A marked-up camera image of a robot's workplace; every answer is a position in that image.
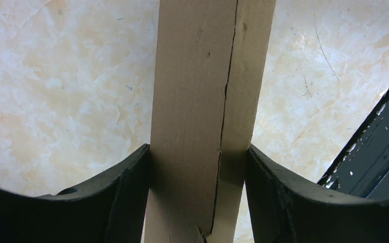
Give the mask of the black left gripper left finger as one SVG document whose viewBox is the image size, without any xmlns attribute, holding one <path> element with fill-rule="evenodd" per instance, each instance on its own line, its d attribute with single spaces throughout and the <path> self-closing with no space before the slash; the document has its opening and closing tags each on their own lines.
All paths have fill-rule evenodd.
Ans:
<svg viewBox="0 0 389 243">
<path fill-rule="evenodd" d="M 56 195 L 0 189 L 0 242 L 140 242 L 149 191 L 149 145 Z"/>
</svg>

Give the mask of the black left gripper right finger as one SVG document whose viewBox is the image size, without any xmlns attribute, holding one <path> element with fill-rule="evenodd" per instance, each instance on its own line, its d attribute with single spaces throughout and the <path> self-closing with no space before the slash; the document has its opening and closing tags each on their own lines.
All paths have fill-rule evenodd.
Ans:
<svg viewBox="0 0 389 243">
<path fill-rule="evenodd" d="M 255 242 L 389 242 L 389 199 L 322 187 L 254 145 L 245 184 Z"/>
</svg>

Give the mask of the brown cardboard box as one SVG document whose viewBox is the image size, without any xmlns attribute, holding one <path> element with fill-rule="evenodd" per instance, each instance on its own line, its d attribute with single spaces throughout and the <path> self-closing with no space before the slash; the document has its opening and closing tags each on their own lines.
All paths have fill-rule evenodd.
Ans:
<svg viewBox="0 0 389 243">
<path fill-rule="evenodd" d="M 275 1 L 160 1 L 145 242 L 232 242 Z"/>
</svg>

